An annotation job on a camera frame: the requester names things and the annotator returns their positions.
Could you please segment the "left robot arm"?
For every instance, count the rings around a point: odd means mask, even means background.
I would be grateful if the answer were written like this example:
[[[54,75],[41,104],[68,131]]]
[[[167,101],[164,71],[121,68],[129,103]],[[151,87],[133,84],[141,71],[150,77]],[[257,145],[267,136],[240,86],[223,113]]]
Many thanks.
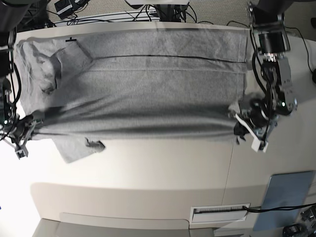
[[[251,59],[254,77],[263,96],[251,98],[249,109],[234,113],[237,123],[234,134],[244,139],[253,137],[252,149],[265,151],[267,138],[277,126],[279,116],[289,116],[297,109],[286,52],[290,51],[284,26],[284,0],[260,0],[249,3],[249,36],[253,47]]]

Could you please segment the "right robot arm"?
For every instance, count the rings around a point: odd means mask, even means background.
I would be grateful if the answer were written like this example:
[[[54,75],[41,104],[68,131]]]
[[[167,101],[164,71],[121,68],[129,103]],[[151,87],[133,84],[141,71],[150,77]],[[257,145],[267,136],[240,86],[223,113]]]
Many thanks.
[[[30,6],[37,3],[37,0],[0,2],[0,139],[15,149],[18,158],[28,156],[26,144],[36,125],[42,122],[32,115],[20,119],[17,113],[22,82],[13,56],[17,27]]]

